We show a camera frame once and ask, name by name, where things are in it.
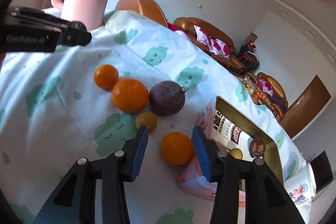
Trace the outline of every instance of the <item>passion fruit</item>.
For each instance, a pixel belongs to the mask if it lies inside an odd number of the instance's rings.
[[[186,89],[173,81],[154,85],[149,92],[149,104],[157,115],[169,116],[178,113],[184,106]]]

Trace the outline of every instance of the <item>blue gripper pad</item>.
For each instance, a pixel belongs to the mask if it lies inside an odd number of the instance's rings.
[[[212,176],[211,161],[205,147],[206,143],[204,143],[207,142],[208,139],[204,135],[204,132],[200,126],[194,127],[192,141],[199,161],[199,165],[202,170],[202,174],[207,179],[207,181],[209,181]]]
[[[148,143],[148,133],[147,133],[147,129],[145,128],[143,130],[138,146],[134,153],[134,158],[132,162],[132,172],[130,173],[131,181],[135,181],[135,178],[140,174],[142,160],[145,155],[147,143]]]

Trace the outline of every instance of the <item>small yellow fruit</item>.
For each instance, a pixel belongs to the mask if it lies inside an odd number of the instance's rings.
[[[157,125],[158,121],[152,112],[141,113],[135,119],[135,126],[137,129],[139,129],[140,126],[146,126],[148,133],[153,132]]]
[[[242,160],[243,159],[243,152],[239,149],[239,148],[233,148],[229,151],[229,154],[238,159],[238,160]]]

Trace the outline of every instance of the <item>wooden door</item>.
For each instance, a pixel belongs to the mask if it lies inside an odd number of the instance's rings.
[[[327,88],[316,75],[299,98],[288,108],[279,122],[293,138],[315,118],[331,98]]]

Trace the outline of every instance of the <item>green cloud print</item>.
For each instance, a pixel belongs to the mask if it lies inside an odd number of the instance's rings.
[[[193,224],[193,217],[194,212],[192,210],[185,211],[183,208],[178,208],[174,214],[162,216],[156,224]]]
[[[146,52],[146,56],[142,59],[150,66],[160,65],[167,56],[167,47],[158,46],[150,48]]]
[[[256,105],[256,107],[259,108],[259,109],[257,109],[257,113],[258,113],[259,115],[261,114],[261,111],[260,111],[260,110],[265,111],[265,112],[266,112],[266,110],[267,110],[267,106],[265,106],[265,105]]]
[[[288,180],[292,176],[292,174],[294,172],[294,169],[295,169],[295,166],[296,166],[296,160],[293,160],[291,165],[287,169],[287,174],[288,175],[287,175],[285,180]]]
[[[94,132],[94,139],[98,145],[97,153],[107,156],[122,149],[125,142],[134,138],[137,133],[135,118],[126,113],[113,113]]]
[[[285,134],[283,130],[280,130],[280,132],[275,135],[274,140],[277,143],[278,148],[280,149],[285,141]]]
[[[34,216],[25,205],[19,206],[14,203],[10,203],[10,206],[23,224],[33,224],[36,216]]]
[[[235,90],[236,96],[238,97],[238,102],[242,103],[247,100],[249,93],[242,83],[239,82],[238,87]]]
[[[120,44],[120,45],[125,45],[127,44],[128,42],[130,42],[134,37],[135,35],[138,33],[138,30],[136,29],[130,29],[128,32],[126,32],[126,30],[123,30],[121,32],[119,32],[115,37],[114,37],[114,41],[117,43],[117,44]]]
[[[60,82],[61,77],[53,77],[46,84],[35,86],[33,90],[26,95],[25,100],[28,106],[28,117],[32,117],[35,109],[51,98]]]
[[[201,82],[204,70],[199,67],[187,67],[180,72],[177,82],[186,90],[194,89]]]

